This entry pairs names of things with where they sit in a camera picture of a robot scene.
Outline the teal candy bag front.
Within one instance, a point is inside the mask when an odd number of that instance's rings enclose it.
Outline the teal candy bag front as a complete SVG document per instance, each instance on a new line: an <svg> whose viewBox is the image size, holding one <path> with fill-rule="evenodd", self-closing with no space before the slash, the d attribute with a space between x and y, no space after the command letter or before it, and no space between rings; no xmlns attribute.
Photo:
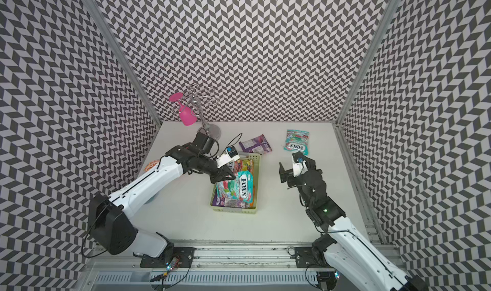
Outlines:
<svg viewBox="0 0 491 291"><path fill-rule="evenodd" d="M242 200L246 203L253 202L253 175L248 171L236 174L236 179L216 184L216 192L219 197Z"/></svg>

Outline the teal candy bag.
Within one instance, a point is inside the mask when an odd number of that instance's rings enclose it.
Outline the teal candy bag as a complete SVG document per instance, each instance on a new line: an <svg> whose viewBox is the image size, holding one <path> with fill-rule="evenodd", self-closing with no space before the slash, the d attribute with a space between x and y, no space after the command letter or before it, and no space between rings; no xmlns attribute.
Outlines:
<svg viewBox="0 0 491 291"><path fill-rule="evenodd" d="M216 184L216 192L219 197L242 200L246 203L253 202L253 175L248 171L236 174L236 179Z"/></svg>
<svg viewBox="0 0 491 291"><path fill-rule="evenodd" d="M298 131L288 129L286 131L286 139L284 149L290 152L302 152L304 155L309 154L309 137L307 131Z"/></svg>

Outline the light green plastic basket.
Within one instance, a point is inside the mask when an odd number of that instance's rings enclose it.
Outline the light green plastic basket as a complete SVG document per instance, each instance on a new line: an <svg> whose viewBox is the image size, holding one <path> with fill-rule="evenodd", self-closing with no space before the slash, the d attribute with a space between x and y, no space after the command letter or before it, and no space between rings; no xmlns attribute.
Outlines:
<svg viewBox="0 0 491 291"><path fill-rule="evenodd" d="M234 180L218 182L213 190L210 206L216 212L255 214L258 205L258 182L261 155L241 155L226 166L233 172Z"/></svg>

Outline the teal candy bag back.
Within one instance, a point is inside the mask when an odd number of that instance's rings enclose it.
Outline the teal candy bag back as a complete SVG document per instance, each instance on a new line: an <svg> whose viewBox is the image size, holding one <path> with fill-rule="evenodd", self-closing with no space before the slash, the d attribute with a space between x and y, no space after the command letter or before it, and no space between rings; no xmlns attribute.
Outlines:
<svg viewBox="0 0 491 291"><path fill-rule="evenodd" d="M304 155L309 154L309 137L307 131L298 131L288 129L286 131L286 139L284 149L290 152L302 152Z"/></svg>

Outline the purple candy bag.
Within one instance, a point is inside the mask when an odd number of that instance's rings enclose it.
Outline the purple candy bag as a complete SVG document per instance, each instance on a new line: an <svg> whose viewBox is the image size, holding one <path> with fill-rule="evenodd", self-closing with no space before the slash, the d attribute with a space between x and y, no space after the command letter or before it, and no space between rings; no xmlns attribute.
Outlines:
<svg viewBox="0 0 491 291"><path fill-rule="evenodd" d="M212 200L210 203L213 207L228 207L228 208L239 208L239 209L253 209L255 208L254 202L246 203L242 200L234 200L231 198L219 197L217 192L212 192Z"/></svg>
<svg viewBox="0 0 491 291"><path fill-rule="evenodd" d="M263 134L247 141L240 141L239 145L245 153L262 155L272 152L272 148Z"/></svg>

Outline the pink orange candy bag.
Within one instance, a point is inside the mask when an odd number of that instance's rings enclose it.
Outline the pink orange candy bag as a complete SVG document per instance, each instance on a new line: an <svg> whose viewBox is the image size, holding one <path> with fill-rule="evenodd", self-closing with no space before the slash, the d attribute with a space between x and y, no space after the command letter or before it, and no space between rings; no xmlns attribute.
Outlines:
<svg viewBox="0 0 491 291"><path fill-rule="evenodd" d="M232 172L238 173L241 171L248 171L253 173L254 171L254 160L252 159L239 159L233 162Z"/></svg>

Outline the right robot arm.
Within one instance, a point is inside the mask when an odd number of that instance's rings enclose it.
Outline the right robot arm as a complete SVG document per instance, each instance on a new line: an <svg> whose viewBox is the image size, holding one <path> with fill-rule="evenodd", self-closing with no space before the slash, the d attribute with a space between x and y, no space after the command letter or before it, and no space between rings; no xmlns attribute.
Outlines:
<svg viewBox="0 0 491 291"><path fill-rule="evenodd" d="M316 162L301 152L292 154L292 169L280 167L282 183L296 188L305 211L323 235L312 243L318 265L330 266L359 290L428 290L419 276L410 276L386 258L359 232L346 212L327 194Z"/></svg>

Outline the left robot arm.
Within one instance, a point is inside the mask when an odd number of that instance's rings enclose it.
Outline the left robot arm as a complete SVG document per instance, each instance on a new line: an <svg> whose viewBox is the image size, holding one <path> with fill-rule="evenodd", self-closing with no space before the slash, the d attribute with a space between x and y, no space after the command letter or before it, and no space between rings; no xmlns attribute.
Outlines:
<svg viewBox="0 0 491 291"><path fill-rule="evenodd" d="M89 203L88 235L110 255L130 251L138 258L162 259L172 255L173 243L159 232L135 227L132 217L172 181L186 173L202 173L212 184L233 180L228 167L240 156L234 146L227 146L221 155L209 156L217 141L198 132L194 141L168 150L150 171L142 174L120 190L96 195Z"/></svg>

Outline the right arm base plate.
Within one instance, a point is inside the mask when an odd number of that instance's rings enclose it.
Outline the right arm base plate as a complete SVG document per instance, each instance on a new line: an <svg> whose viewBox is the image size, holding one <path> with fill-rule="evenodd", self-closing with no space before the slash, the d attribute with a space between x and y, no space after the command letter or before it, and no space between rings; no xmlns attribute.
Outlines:
<svg viewBox="0 0 491 291"><path fill-rule="evenodd" d="M294 247L294 259L297 268L329 268L323 253L315 247Z"/></svg>

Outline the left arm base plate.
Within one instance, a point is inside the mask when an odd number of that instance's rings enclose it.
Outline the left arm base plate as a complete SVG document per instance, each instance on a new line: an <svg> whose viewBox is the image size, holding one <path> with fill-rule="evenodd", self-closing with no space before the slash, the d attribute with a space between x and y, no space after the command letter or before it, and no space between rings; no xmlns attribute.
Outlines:
<svg viewBox="0 0 491 291"><path fill-rule="evenodd" d="M194 260L195 247L174 247L166 248L158 258L144 256L140 262L140 268L143 269L166 269L176 259L175 267L180 269L189 269Z"/></svg>

